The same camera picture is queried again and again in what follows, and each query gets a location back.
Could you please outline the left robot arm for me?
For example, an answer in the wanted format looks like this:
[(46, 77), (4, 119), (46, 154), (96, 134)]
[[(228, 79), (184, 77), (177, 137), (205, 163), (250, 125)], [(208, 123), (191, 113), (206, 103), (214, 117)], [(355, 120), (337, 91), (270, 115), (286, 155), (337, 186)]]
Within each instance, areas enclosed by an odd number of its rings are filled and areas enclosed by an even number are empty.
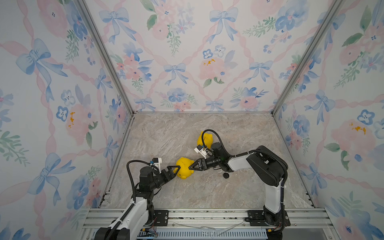
[(100, 228), (95, 234), (96, 240), (135, 240), (145, 226), (152, 226), (156, 220), (153, 198), (154, 190), (161, 187), (179, 173), (180, 166), (168, 166), (159, 170), (158, 167), (146, 163), (140, 170), (140, 181), (133, 182), (130, 170), (131, 163), (142, 162), (133, 160), (127, 163), (127, 172), (133, 187), (133, 195), (129, 206), (107, 228)]

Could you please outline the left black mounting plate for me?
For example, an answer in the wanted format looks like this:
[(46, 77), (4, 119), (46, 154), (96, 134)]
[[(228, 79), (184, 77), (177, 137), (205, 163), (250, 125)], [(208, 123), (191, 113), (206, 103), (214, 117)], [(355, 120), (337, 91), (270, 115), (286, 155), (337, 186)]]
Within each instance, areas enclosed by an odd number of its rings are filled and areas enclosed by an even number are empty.
[(149, 211), (148, 226), (166, 227), (169, 221), (169, 210), (153, 210)]

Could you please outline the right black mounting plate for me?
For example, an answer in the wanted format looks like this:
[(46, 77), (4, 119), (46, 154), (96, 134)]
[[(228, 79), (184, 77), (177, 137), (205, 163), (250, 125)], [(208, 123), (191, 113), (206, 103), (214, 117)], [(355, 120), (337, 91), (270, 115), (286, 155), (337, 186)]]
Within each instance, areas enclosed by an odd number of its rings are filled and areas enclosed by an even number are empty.
[(282, 223), (282, 211), (274, 214), (264, 210), (248, 210), (245, 222), (250, 223), (254, 227), (279, 227)]

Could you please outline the yellow piggy bank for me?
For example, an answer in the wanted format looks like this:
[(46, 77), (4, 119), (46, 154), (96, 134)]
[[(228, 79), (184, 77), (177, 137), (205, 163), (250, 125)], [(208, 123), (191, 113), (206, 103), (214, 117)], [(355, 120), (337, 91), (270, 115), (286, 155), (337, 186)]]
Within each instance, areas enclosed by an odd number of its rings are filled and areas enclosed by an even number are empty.
[[(213, 135), (209, 133), (204, 133), (203, 139), (206, 147), (210, 149), (214, 141)], [(202, 133), (198, 137), (197, 145), (203, 146)]]
[(176, 165), (181, 166), (181, 169), (177, 176), (182, 180), (185, 180), (186, 178), (190, 177), (194, 173), (194, 171), (189, 170), (189, 166), (193, 162), (193, 160), (187, 158), (180, 158), (176, 163)]

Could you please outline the right aluminium corner post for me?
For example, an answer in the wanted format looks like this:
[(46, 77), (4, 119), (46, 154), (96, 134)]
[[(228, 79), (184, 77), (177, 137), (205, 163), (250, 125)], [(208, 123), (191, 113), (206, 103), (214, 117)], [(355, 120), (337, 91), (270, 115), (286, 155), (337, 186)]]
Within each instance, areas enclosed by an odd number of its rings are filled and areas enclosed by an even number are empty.
[(340, 7), (343, 5), (344, 1), (332, 1), (330, 7), (328, 8), (328, 11), (326, 12), (323, 22), (319, 25), (317, 28), (312, 41), (309, 43), (308, 47), (303, 53), (303, 56), (301, 60), (299, 61), (297, 69), (293, 72), (292, 77), (288, 80), (287, 85), (282, 91), (282, 94), (279, 96), (277, 103), (275, 104), (273, 110), (271, 111), (271, 114), (273, 117), (278, 115), (278, 112), (280, 108), (282, 108), (282, 105), (289, 95), (289, 92), (295, 85), (297, 79), (299, 78), (300, 74), (303, 72), (304, 68), (307, 66), (308, 62), (310, 61), (312, 55), (315, 53), (315, 51), (318, 48), (318, 45), (322, 38), (326, 35), (326, 32), (330, 28), (330, 25), (336, 18), (338, 12), (340, 11)]

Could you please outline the left aluminium corner post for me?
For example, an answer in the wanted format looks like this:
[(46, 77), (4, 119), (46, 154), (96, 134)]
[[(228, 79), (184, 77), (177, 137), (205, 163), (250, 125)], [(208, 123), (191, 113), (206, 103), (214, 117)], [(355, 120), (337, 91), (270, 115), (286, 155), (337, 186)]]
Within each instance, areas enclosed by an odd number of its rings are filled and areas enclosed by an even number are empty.
[(125, 105), (128, 113), (130, 116), (134, 115), (133, 108), (131, 104), (129, 103), (129, 99), (127, 97), (127, 94), (123, 88), (123, 85), (117, 75), (116, 70), (113, 67), (112, 60), (108, 54), (107, 48), (105, 44), (103, 43), (102, 37), (99, 33), (99, 30), (95, 24), (95, 21), (92, 17), (92, 14), (89, 11), (89, 8), (87, 6), (86, 1), (83, 0), (75, 0), (75, 5), (79, 9), (80, 15), (84, 19), (85, 25), (87, 28), (89, 28), (90, 35), (93, 38), (95, 42), (96, 49), (98, 50), (99, 54), (101, 55), (102, 62), (105, 64), (109, 74), (112, 77), (112, 81), (115, 84), (118, 93), (120, 94), (122, 98), (122, 102)]

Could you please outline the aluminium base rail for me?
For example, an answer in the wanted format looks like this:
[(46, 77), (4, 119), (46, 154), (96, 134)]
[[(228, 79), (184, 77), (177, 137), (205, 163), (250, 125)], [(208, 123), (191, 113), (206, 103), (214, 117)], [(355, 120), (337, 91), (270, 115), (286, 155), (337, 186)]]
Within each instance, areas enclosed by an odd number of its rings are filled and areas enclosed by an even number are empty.
[[(283, 240), (339, 240), (325, 209), (288, 209)], [(246, 222), (247, 209), (169, 209), (139, 240), (272, 240), (268, 227)]]

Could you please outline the aluminium corner post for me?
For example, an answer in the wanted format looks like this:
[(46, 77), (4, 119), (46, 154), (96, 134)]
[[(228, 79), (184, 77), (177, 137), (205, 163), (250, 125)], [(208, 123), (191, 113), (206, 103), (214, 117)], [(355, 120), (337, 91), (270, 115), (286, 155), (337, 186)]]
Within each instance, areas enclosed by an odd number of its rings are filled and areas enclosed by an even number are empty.
[(287, 85), (282, 91), (282, 94), (279, 96), (277, 103), (275, 104), (273, 110), (271, 111), (271, 114), (273, 117), (278, 115), (278, 112), (280, 108), (282, 108), (282, 105), (289, 95), (289, 92), (295, 85), (297, 79), (299, 78), (300, 74), (303, 72), (304, 68), (307, 66), (308, 62), (310, 61), (312, 55), (315, 53), (315, 51), (318, 48), (318, 45), (322, 38), (326, 35), (326, 32), (330, 28), (330, 25), (336, 18), (338, 12), (340, 11), (340, 7), (343, 5), (344, 1), (332, 1), (330, 7), (328, 8), (328, 11), (326, 12), (323, 22), (319, 25), (317, 28), (312, 41), (309, 43), (308, 47), (303, 53), (303, 56), (301, 60), (299, 61), (297, 69), (293, 72), (292, 77), (288, 80)]
[(92, 14), (89, 11), (89, 8), (87, 6), (86, 1), (83, 0), (75, 0), (75, 5), (79, 9), (80, 15), (84, 19), (85, 25), (87, 28), (89, 28), (90, 35), (93, 38), (95, 42), (96, 49), (98, 50), (99, 54), (101, 55), (102, 62), (105, 64), (109, 74), (112, 77), (112, 81), (115, 84), (118, 93), (120, 94), (122, 98), (122, 102), (125, 105), (128, 113), (130, 116), (134, 115), (133, 108), (131, 104), (129, 103), (129, 99), (127, 97), (127, 94), (123, 88), (123, 85), (117, 75), (116, 70), (113, 67), (112, 60), (108, 54), (107, 48), (105, 44), (103, 43), (102, 37), (99, 33), (99, 30), (95, 24), (95, 21), (92, 17)]

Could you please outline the black mounting plate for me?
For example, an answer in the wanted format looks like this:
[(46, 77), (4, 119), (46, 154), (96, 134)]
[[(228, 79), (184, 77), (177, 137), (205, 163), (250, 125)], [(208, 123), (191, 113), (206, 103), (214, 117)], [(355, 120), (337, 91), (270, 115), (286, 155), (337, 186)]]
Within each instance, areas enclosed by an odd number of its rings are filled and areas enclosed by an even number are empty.
[(274, 214), (264, 210), (248, 210), (245, 222), (250, 223), (254, 227), (279, 227), (282, 223), (282, 211)]
[(169, 210), (153, 210), (149, 211), (148, 226), (166, 227), (169, 221)]

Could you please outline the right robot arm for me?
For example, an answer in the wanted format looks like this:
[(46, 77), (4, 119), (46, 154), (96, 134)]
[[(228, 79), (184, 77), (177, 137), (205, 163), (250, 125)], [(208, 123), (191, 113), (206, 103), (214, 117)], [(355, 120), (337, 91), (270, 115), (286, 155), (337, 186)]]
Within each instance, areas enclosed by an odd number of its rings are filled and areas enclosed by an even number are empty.
[(284, 205), (284, 188), (288, 179), (288, 165), (265, 146), (259, 146), (238, 155), (231, 155), (221, 143), (213, 143), (210, 149), (197, 146), (195, 152), (203, 157), (189, 165), (191, 171), (206, 171), (220, 167), (225, 173), (253, 169), (265, 184), (266, 200), (263, 210), (255, 216), (249, 213), (247, 222), (263, 221), (266, 226), (275, 226), (281, 231), (288, 224)]

